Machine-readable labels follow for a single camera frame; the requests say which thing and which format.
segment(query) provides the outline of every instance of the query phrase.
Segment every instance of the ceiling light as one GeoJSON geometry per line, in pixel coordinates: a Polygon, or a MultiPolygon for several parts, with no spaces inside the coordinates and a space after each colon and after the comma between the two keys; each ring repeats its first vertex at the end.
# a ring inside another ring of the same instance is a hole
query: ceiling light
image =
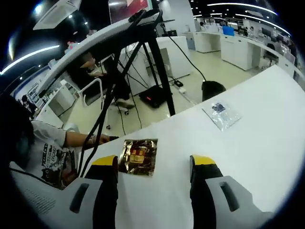
{"type": "Polygon", "coordinates": [[[8,69],[10,69],[11,67],[13,67],[14,65],[18,64],[19,62],[27,59],[28,57],[30,56],[33,56],[35,54],[38,54],[40,52],[44,52],[44,51],[47,51],[47,50],[50,50],[50,49],[55,49],[55,48],[58,48],[59,45],[55,45],[55,46],[51,46],[51,47],[48,47],[48,48],[44,48],[44,49],[39,49],[37,51],[34,51],[34,52],[31,52],[29,54],[26,54],[25,56],[19,58],[18,60],[14,61],[13,63],[9,64],[7,67],[5,67],[2,72],[0,72],[1,75],[3,75],[8,69]]]}
{"type": "Polygon", "coordinates": [[[109,3],[109,6],[116,6],[116,5],[120,5],[120,2],[112,2],[112,3],[109,3]]]}
{"type": "Polygon", "coordinates": [[[253,19],[256,19],[256,20],[261,20],[261,21],[263,21],[263,22],[266,22],[266,23],[268,23],[268,24],[270,24],[270,25],[273,25],[273,26],[275,26],[275,27],[277,27],[278,29],[280,29],[280,30],[282,30],[282,31],[284,31],[284,32],[286,32],[288,35],[291,35],[290,33],[288,33],[288,31],[286,31],[286,30],[284,30],[282,27],[279,27],[278,25],[275,25],[275,24],[273,24],[273,23],[271,23],[271,22],[269,22],[269,21],[266,21],[266,20],[263,20],[263,19],[260,19],[260,18],[255,18],[255,17],[252,17],[252,16],[247,16],[247,15],[242,15],[242,14],[235,14],[236,16],[241,16],[241,17],[248,17],[248,18],[253,18],[253,19]]]}
{"type": "Polygon", "coordinates": [[[39,5],[37,5],[37,6],[35,7],[35,12],[36,12],[37,14],[40,14],[41,10],[42,10],[41,4],[39,4],[39,5]]]}
{"type": "Polygon", "coordinates": [[[251,4],[245,4],[245,3],[213,3],[213,4],[208,4],[207,6],[220,6],[220,5],[237,5],[237,6],[248,6],[248,7],[254,7],[254,8],[258,8],[261,10],[265,10],[268,11],[270,13],[273,13],[275,15],[277,15],[277,13],[273,12],[272,10],[266,9],[264,7],[260,7],[260,6],[255,6],[255,5],[251,5],[251,4]]]}

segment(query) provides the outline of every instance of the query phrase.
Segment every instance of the dark hair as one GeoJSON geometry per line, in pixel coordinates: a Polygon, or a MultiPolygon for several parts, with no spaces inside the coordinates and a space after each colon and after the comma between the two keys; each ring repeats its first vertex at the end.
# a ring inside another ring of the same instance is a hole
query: dark hair
{"type": "Polygon", "coordinates": [[[26,102],[26,101],[28,100],[28,97],[27,97],[26,95],[23,95],[23,97],[21,98],[21,100],[22,100],[23,102],[26,102]]]}
{"type": "Polygon", "coordinates": [[[21,140],[28,141],[29,146],[34,142],[34,131],[30,121],[30,113],[20,103],[8,94],[0,95],[0,146],[2,157],[9,165],[15,161],[21,168],[27,163],[27,155],[20,155],[17,145],[21,140]]]}
{"type": "Polygon", "coordinates": [[[276,37],[276,41],[277,42],[280,42],[282,39],[281,39],[281,37],[278,35],[277,37],[276,37]]]}

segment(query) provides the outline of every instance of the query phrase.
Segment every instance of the person's arm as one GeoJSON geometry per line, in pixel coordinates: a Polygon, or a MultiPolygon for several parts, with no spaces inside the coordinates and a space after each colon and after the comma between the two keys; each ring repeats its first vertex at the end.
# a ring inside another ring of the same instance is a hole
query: person's arm
{"type": "MultiPolygon", "coordinates": [[[[83,146],[83,144],[86,140],[86,137],[87,137],[87,135],[83,135],[80,133],[66,132],[66,138],[65,138],[63,147],[81,147],[81,146],[83,146]]],[[[98,141],[99,141],[99,145],[107,143],[107,142],[109,142],[109,136],[101,135],[101,137],[98,141]]],[[[94,147],[95,142],[96,142],[96,136],[92,136],[88,141],[86,149],[94,147]]]]}
{"type": "Polygon", "coordinates": [[[94,72],[94,73],[88,73],[89,76],[93,76],[93,77],[99,77],[99,76],[104,76],[104,73],[101,72],[94,72]]]}

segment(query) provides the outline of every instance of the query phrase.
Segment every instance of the bracelet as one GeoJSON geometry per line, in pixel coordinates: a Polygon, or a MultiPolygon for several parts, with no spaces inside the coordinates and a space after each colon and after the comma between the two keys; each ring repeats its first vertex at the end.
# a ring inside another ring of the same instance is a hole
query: bracelet
{"type": "Polygon", "coordinates": [[[92,135],[89,139],[89,142],[91,145],[94,145],[94,143],[96,143],[96,135],[92,135]]]}

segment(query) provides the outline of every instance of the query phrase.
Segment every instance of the shoe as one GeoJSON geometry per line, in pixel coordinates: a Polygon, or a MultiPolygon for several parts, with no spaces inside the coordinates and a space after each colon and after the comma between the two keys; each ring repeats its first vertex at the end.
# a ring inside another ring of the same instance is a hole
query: shoe
{"type": "Polygon", "coordinates": [[[131,99],[128,100],[118,99],[117,105],[127,109],[132,109],[135,107],[134,102],[131,99]]]}

